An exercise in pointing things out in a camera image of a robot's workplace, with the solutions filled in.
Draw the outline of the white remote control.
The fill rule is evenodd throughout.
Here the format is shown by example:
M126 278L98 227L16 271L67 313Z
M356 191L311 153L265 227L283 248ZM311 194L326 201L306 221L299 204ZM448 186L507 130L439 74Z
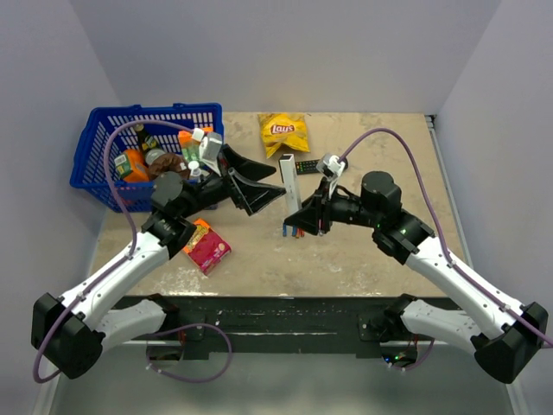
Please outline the white remote control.
M297 178L295 157L293 154L283 154L280 156L278 162L282 182L286 189L285 201L288 213L292 215L302 208L302 198Z

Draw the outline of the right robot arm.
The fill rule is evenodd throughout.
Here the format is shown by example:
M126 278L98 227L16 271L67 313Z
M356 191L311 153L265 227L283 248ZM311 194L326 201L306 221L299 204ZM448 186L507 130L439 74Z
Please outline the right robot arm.
M370 227L382 253L427 278L457 306L445 310L403 294L368 322L378 340L427 336L472 354L488 375L511 384L544 346L545 308L506 295L451 253L431 227L403 209L390 174L365 174L359 195L328 189L321 180L285 224L312 235L327 233L335 222Z

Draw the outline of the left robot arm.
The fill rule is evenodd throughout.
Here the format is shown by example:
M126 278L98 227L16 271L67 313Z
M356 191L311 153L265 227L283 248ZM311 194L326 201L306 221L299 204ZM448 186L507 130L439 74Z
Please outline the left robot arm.
M197 183L168 171L154 181L152 211L129 245L95 274L59 297L49 293L33 306L31 344L37 351L33 366L36 382L42 358L59 374L77 379L108 349L141 335L173 337L179 318L159 297L115 310L114 305L157 267L169 262L192 239L196 226L189 217L232 200L235 207L254 215L284 195L282 187L265 183L276 168L221 147L211 163L211 174Z

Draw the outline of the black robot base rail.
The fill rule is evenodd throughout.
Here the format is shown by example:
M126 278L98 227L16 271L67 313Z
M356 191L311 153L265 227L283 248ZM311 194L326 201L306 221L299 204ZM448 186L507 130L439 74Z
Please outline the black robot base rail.
M211 353L349 354L407 366L427 338L393 329L384 297L154 297L168 317L142 340L166 341L187 360Z

